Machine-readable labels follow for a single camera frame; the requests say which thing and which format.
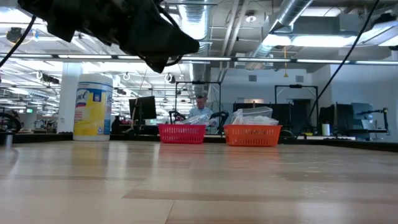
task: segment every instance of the red basket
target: red basket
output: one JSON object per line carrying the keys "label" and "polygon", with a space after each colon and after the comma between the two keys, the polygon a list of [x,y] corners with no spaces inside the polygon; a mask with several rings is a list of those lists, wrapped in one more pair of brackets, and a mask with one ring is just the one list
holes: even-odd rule
{"label": "red basket", "polygon": [[205,125],[159,124],[162,143],[202,144],[205,139]]}
{"label": "red basket", "polygon": [[276,146],[282,126],[226,125],[226,143],[230,146]]}

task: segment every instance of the ceiling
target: ceiling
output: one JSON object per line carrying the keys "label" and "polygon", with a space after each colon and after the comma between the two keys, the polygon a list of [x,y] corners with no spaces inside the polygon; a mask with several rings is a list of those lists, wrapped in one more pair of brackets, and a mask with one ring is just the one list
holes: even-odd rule
{"label": "ceiling", "polygon": [[[8,52],[13,46],[13,43],[6,39],[6,33],[11,27],[24,28],[28,25],[30,17],[26,13],[14,9],[11,1],[5,1],[0,3],[0,52]],[[230,18],[230,12],[233,7],[232,0],[217,0],[207,1],[208,3],[216,3],[215,6],[211,7],[210,17],[210,36],[206,40],[202,40],[210,44],[210,55],[220,56],[221,49],[223,48],[224,37],[227,32],[227,25]],[[253,10],[255,13],[256,21],[247,22],[243,20],[240,30],[238,32],[238,39],[233,45],[232,55],[235,54],[247,54],[257,48],[257,46],[263,41],[261,27],[268,15],[272,15],[279,11],[279,6],[282,1],[279,0],[266,0],[266,1],[251,1],[248,5],[248,10]],[[315,0],[311,6],[306,9],[302,16],[327,16],[335,17],[339,14],[357,14],[361,11],[368,9],[374,0],[357,0],[357,1],[343,1],[343,0]],[[396,4],[395,0],[383,0],[379,7],[393,6]],[[33,26],[35,33],[31,32],[24,44],[21,45],[16,53],[20,54],[105,54],[105,55],[123,55],[117,45],[108,47],[98,41],[96,38],[88,35],[75,34],[71,43],[60,40],[47,32],[46,22],[41,19],[37,19]],[[283,49],[274,48],[271,54],[274,57],[288,57],[288,58],[316,58],[316,59],[342,59],[348,51],[348,47],[297,47],[287,46],[284,52]],[[380,60],[391,55],[391,51],[388,47],[368,46],[358,47],[352,54],[351,58],[354,60]],[[177,80],[190,82],[192,81],[192,65],[189,63],[181,63],[168,67],[163,74],[158,74],[149,69],[144,63],[115,63],[115,62],[83,62],[82,63],[84,73],[97,73],[98,75],[109,75],[112,77],[119,76],[120,87],[139,88],[140,86],[151,86],[152,88],[158,89],[170,89],[167,91],[129,91],[127,96],[146,96],[155,95],[159,97],[160,103],[163,102],[162,98],[165,96],[174,95],[175,85],[169,84],[165,81],[165,74],[172,74]],[[289,69],[312,70],[318,68],[319,65],[311,64],[289,64]],[[272,67],[275,71],[285,68],[284,63],[274,63]],[[53,61],[28,61],[28,60],[9,60],[5,66],[0,70],[1,78],[7,80],[14,85],[23,86],[40,86],[48,85],[48,83],[42,83],[38,78],[38,72],[45,73],[47,75],[58,78],[62,82],[62,70],[63,62]],[[231,77],[240,74],[241,70],[230,68],[227,75]],[[29,90],[34,93],[43,93],[48,95],[47,101],[52,104],[58,104],[59,99],[59,88],[54,87],[53,89],[31,89]],[[9,98],[23,97],[27,98],[23,94],[23,91],[10,91],[10,89],[2,89],[2,95]],[[193,96],[192,91],[183,91],[180,97],[191,98]],[[1,105],[26,105],[26,101],[3,101]],[[124,110],[127,110],[127,103],[121,103]]]}

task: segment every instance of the white column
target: white column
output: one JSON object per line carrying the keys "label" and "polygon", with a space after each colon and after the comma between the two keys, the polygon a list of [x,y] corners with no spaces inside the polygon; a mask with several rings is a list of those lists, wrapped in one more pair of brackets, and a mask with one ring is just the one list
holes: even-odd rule
{"label": "white column", "polygon": [[77,83],[82,73],[83,68],[81,63],[63,63],[60,109],[58,112],[58,133],[73,132]]}
{"label": "white column", "polygon": [[35,129],[35,121],[37,120],[37,107],[27,107],[24,120],[24,129]]}

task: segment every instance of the plastic basket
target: plastic basket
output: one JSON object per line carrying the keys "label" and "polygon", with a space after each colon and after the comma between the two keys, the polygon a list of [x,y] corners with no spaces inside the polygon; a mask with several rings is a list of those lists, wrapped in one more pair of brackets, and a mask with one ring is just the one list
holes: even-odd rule
{"label": "plastic basket", "polygon": [[158,124],[162,143],[202,144],[206,125]]}
{"label": "plastic basket", "polygon": [[282,126],[226,125],[226,142],[230,146],[276,146]]}

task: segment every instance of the man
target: man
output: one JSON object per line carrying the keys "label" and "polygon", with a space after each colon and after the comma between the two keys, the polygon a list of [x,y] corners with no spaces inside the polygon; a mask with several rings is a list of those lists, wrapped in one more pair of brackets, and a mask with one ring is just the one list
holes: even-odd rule
{"label": "man", "polygon": [[191,111],[189,112],[189,117],[193,117],[193,116],[198,116],[198,115],[202,115],[202,114],[208,114],[209,116],[211,116],[213,114],[213,112],[205,107],[206,104],[206,98],[204,98],[203,96],[197,96],[197,107],[196,108],[192,108]]}

